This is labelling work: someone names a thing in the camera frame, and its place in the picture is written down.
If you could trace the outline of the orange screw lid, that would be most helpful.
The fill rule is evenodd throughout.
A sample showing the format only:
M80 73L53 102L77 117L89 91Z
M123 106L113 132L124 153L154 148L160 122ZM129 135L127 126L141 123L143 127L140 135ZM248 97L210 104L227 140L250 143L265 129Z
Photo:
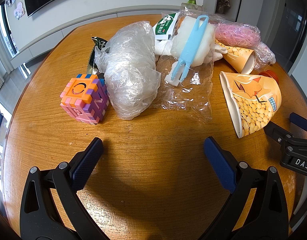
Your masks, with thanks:
M277 82L277 84L279 84L279 78L278 78L277 74L272 70L261 71L261 72L259 72L259 75L273 78Z

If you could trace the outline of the near orange corn paper cup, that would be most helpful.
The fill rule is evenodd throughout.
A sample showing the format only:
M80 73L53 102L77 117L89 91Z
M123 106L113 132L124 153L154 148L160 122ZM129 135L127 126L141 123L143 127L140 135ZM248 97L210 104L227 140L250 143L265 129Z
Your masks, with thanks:
M264 128L281 106L273 77L220 72L220 82L238 138Z

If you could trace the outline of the orange corn paper cup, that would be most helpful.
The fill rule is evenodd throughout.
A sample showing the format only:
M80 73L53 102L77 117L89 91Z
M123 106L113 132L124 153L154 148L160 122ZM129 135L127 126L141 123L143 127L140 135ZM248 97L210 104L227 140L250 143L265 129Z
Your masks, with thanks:
M238 138L264 128L281 106L273 77L220 72L220 82Z
M215 40L215 43L226 49L227 53L222 54L223 58L241 74L250 74L256 65L256 55L254 50L241 47L226 46Z

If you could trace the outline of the small crumpled clear bag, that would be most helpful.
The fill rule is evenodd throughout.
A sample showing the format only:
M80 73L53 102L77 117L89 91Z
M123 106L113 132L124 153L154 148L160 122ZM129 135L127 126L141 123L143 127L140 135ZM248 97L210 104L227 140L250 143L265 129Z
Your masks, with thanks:
M258 42L255 46L251 47L255 54L254 69L260 69L265 65L275 64L276 57L271 49L263 42Z

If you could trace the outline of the far orange corn paper cup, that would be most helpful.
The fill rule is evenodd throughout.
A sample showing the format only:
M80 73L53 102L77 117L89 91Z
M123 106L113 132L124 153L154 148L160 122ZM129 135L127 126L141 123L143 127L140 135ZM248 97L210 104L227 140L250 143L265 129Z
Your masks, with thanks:
M215 40L215 43L226 49L227 53L222 54L223 58L241 74L250 74L256 65L256 55L254 50L241 47L226 46Z

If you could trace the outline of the pink rubber band bag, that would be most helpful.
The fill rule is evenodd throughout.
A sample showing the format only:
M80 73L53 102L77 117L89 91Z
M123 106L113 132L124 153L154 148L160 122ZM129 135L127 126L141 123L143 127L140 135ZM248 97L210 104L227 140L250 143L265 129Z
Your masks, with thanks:
M219 23L215 38L226 46L249 48L260 42L260 30L244 23Z

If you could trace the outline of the colourful foam puzzle cube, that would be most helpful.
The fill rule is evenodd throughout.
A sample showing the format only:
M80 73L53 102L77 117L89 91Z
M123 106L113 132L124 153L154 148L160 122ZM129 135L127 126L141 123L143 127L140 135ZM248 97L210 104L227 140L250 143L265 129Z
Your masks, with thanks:
M109 106L104 76L79 74L72 78L60 94L60 106L77 121L91 125L100 123Z

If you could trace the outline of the dried flower pot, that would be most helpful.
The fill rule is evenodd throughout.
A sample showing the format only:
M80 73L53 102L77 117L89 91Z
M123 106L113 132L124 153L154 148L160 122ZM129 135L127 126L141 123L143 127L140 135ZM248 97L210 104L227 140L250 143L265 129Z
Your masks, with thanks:
M230 7L230 0L217 0L216 13L223 14L224 10Z

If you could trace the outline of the white cloth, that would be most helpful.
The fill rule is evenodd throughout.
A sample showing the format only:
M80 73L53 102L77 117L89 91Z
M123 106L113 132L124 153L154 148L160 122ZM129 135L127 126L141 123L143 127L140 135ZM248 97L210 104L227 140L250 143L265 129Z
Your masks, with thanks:
M170 50L172 48L172 40L156 40L155 41L155 57L158 61L158 57L161 55L170 56ZM225 47L220 46L217 43L214 43L214 52L210 51L204 59L204 63L208 64L210 62L218 61L223 58L224 54L228 53L228 50Z

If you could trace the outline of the green white milk carton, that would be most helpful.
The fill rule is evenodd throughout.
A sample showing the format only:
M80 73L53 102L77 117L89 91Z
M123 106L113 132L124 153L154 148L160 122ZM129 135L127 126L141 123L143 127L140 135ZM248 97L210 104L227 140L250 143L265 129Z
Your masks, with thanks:
M178 12L167 14L153 26L156 40L168 40L173 35L178 16Z

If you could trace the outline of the crumpled clear plastic bag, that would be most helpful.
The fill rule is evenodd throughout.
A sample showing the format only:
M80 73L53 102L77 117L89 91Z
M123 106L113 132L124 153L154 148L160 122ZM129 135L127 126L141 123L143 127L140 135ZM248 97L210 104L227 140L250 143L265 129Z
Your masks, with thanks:
M119 118L131 120L155 100L161 73L156 70L155 36L149 22L119 29L102 48L100 63L109 100Z

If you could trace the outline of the dark green snack wrapper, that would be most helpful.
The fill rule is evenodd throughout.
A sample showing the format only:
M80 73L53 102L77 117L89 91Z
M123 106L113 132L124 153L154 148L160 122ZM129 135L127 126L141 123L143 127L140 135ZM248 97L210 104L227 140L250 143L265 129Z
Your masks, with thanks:
M104 73L100 63L101 50L106 47L107 40L96 36L91 37L91 39L94 42L94 47L87 63L87 74L100 75Z

